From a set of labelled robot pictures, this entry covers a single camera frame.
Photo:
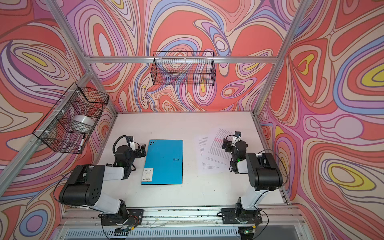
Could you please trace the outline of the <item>teal file folder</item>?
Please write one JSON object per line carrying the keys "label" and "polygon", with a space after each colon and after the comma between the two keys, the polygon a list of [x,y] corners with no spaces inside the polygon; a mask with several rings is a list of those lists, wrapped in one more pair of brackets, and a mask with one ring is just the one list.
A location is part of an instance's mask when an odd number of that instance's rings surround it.
{"label": "teal file folder", "polygon": [[142,185],[183,183],[182,140],[150,140],[142,175]]}

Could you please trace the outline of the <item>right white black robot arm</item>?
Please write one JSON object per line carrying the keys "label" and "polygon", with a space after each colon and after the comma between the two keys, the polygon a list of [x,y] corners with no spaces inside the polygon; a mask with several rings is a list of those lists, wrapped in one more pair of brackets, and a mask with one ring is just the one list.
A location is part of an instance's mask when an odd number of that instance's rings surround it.
{"label": "right white black robot arm", "polygon": [[248,145],[234,137],[230,142],[223,139],[222,149],[231,153],[231,173],[247,175],[250,186],[239,197],[234,208],[222,208],[219,216],[225,225],[254,224],[263,222],[259,204],[264,197],[283,186],[283,175],[271,153],[248,153]]}

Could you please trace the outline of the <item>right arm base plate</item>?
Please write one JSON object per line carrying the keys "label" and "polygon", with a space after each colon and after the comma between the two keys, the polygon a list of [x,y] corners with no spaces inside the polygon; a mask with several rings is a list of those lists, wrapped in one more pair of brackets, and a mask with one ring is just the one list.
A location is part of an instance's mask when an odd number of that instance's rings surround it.
{"label": "right arm base plate", "polygon": [[223,224],[253,224],[258,226],[263,222],[262,215],[259,210],[246,211],[238,210],[236,208],[222,208],[217,213],[217,217],[222,218]]}

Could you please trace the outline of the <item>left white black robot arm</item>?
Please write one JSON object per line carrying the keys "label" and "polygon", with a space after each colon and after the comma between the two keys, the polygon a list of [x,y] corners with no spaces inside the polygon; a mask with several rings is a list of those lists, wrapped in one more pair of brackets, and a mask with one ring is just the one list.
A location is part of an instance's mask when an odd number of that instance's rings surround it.
{"label": "left white black robot arm", "polygon": [[133,150],[128,145],[114,147],[115,162],[112,165],[78,165],[72,171],[59,194],[63,205],[86,207],[100,212],[107,223],[124,225],[130,218],[126,203],[115,199],[102,190],[103,183],[126,180],[137,168],[135,159],[146,156],[146,146]]}

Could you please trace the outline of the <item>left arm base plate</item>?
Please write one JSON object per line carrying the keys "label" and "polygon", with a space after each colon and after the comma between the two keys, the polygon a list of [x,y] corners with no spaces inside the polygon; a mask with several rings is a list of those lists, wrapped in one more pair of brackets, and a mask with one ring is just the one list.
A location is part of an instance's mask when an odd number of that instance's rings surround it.
{"label": "left arm base plate", "polygon": [[137,227],[143,220],[143,209],[128,209],[126,212],[114,215],[99,214],[102,226],[128,226]]}

